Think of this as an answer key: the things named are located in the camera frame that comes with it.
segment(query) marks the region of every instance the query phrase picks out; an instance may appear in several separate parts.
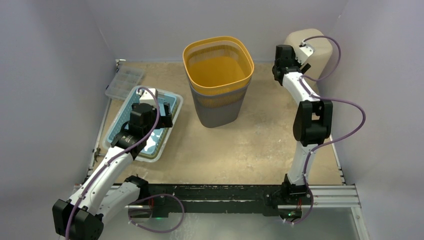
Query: tan floor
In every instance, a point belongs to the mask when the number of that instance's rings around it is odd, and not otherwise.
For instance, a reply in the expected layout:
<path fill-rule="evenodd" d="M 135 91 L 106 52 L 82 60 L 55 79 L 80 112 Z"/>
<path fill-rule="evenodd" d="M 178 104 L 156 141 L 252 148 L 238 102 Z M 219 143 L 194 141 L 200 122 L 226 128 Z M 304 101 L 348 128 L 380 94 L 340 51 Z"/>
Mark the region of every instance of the tan floor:
<path fill-rule="evenodd" d="M 295 153 L 292 124 L 297 106 L 289 92 L 274 81 L 272 64 L 255 65 L 237 120 L 216 128 L 200 123 L 182 62 L 126 65 L 145 70 L 142 85 L 179 94 L 184 103 L 161 158 L 154 163 L 134 161 L 118 183 L 138 174 L 151 183 L 281 184 Z M 122 103 L 112 101 L 100 141 Z M 331 146 L 316 154 L 309 181 L 341 184 Z"/>

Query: gray wall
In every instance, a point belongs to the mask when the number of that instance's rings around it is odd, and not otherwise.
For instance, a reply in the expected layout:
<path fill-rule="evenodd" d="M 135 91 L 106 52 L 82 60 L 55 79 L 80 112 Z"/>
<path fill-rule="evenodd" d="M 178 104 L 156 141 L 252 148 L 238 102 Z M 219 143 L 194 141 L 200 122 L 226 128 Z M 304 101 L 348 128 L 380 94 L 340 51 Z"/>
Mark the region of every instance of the gray wall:
<path fill-rule="evenodd" d="M 272 61 L 293 31 L 328 34 L 347 0 L 87 0 L 116 58 L 182 61 L 190 43 L 229 35 Z"/>
<path fill-rule="evenodd" d="M 424 237 L 423 8 L 416 0 L 350 0 L 331 33 L 343 50 L 340 67 L 320 85 L 323 96 L 367 112 L 363 129 L 336 149 L 375 240 Z M 337 104 L 333 119 L 339 137 L 360 113 Z"/>
<path fill-rule="evenodd" d="M 57 239 L 52 206 L 84 179 L 114 75 L 84 0 L 0 2 L 0 233 Z"/>

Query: blue tray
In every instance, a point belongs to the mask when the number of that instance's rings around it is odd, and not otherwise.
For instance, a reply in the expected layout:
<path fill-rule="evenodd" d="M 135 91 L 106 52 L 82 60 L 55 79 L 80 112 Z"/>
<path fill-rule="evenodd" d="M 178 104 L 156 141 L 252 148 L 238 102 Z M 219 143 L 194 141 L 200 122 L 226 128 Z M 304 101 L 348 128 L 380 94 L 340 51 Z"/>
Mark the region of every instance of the blue tray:
<path fill-rule="evenodd" d="M 119 133 L 119 131 L 121 130 L 121 126 L 125 122 L 130 120 L 130 114 L 132 110 L 131 105 L 135 103 L 140 103 L 140 96 L 137 95 L 137 89 L 137 87 L 133 88 L 132 91 L 128 94 L 127 99 L 123 103 L 124 106 L 121 107 L 118 112 L 118 116 L 115 118 L 112 125 L 110 126 L 106 136 L 107 142 L 109 144 L 113 141 L 115 135 Z M 157 102 L 159 103 L 159 110 L 161 116 L 165 115 L 164 103 L 169 103 L 170 112 L 172 113 L 172 116 L 174 116 L 174 113 L 177 109 L 177 95 L 161 92 L 158 89 Z M 155 129 L 147 140 L 146 147 L 144 147 L 144 149 L 140 152 L 140 157 L 149 159 L 155 158 L 157 156 L 158 150 L 161 148 L 162 140 L 166 136 L 167 131 L 167 128 Z"/>

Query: yellow basket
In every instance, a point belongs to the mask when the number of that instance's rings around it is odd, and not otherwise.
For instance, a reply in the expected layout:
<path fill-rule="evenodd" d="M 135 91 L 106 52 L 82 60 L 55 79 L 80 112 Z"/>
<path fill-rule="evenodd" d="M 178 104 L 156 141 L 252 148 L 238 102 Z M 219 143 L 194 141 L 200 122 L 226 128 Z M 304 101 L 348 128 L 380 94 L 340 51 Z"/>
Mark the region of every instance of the yellow basket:
<path fill-rule="evenodd" d="M 209 96 L 246 86 L 255 68 L 246 47 L 231 36 L 193 42 L 184 49 L 182 58 L 193 88 Z"/>

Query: trash bin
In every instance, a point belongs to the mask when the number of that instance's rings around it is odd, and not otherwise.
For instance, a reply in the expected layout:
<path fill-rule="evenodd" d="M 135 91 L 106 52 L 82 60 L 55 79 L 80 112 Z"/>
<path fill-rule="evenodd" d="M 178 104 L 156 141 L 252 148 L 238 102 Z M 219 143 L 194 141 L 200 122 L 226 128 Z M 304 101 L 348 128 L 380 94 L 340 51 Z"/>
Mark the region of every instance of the trash bin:
<path fill-rule="evenodd" d="M 188 45 L 182 58 L 200 122 L 214 128 L 236 120 L 254 71 L 243 43 L 208 38 Z"/>
<path fill-rule="evenodd" d="M 237 119 L 250 81 L 240 89 L 213 96 L 197 92 L 190 81 L 188 84 L 201 124 L 207 128 L 216 128 Z"/>

